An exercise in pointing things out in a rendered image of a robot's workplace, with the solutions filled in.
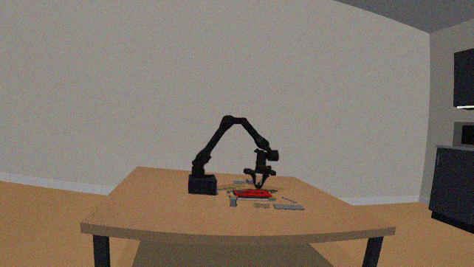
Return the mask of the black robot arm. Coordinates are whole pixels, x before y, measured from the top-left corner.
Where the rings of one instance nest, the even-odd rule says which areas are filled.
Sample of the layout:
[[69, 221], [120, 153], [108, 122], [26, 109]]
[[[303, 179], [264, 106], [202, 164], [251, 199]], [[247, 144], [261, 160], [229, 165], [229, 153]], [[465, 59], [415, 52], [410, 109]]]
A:
[[[263, 161], [265, 162], [266, 160], [270, 162], [276, 162], [279, 159], [278, 156], [278, 151], [277, 150], [271, 150], [269, 146], [269, 142], [262, 137], [251, 124], [247, 121], [246, 118], [241, 117], [233, 117], [230, 115], [226, 115], [222, 118], [220, 126], [218, 130], [214, 133], [213, 137], [210, 139], [208, 144], [205, 146], [204, 149], [202, 149], [199, 154], [196, 156], [196, 158], [192, 161], [192, 173], [191, 177], [193, 179], [196, 178], [205, 178], [205, 169], [204, 165], [208, 163], [208, 161], [212, 158], [210, 156], [211, 151], [214, 149], [218, 141], [221, 139], [223, 136], [224, 132], [227, 131], [233, 124], [241, 124], [246, 131], [250, 134], [250, 136], [254, 139], [256, 145], [258, 148], [263, 149], [259, 150], [258, 148], [254, 150], [255, 153], [257, 153], [257, 161]], [[267, 151], [267, 152], [264, 152]], [[266, 166], [266, 163], [261, 164], [258, 163], [256, 170], [259, 170], [260, 174], [267, 174], [267, 172], [271, 171], [271, 166]]]

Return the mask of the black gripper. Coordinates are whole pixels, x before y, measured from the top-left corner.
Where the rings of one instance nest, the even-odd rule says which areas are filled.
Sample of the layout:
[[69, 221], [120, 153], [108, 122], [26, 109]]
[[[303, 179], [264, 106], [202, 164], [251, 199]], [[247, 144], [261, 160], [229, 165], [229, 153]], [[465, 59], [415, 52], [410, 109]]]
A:
[[[246, 169], [246, 168], [244, 169], [244, 173], [245, 173], [245, 174], [250, 174], [250, 175], [252, 176], [253, 182], [254, 182], [254, 185], [255, 185], [255, 186], [256, 186], [256, 173], [260, 173], [259, 170], [256, 170], [258, 163], [264, 164], [264, 163], [266, 163], [266, 162], [257, 161], [257, 160], [256, 160], [256, 167], [255, 167], [255, 170]], [[266, 163], [266, 165], [267, 165], [267, 163]], [[262, 179], [261, 179], [261, 186], [263, 186], [263, 184], [264, 184], [266, 178], [269, 177], [269, 174], [270, 174], [271, 176], [276, 176], [276, 172], [275, 172], [274, 170], [271, 170], [270, 172], [267, 172], [267, 174], [263, 174], [263, 177], [262, 177]]]

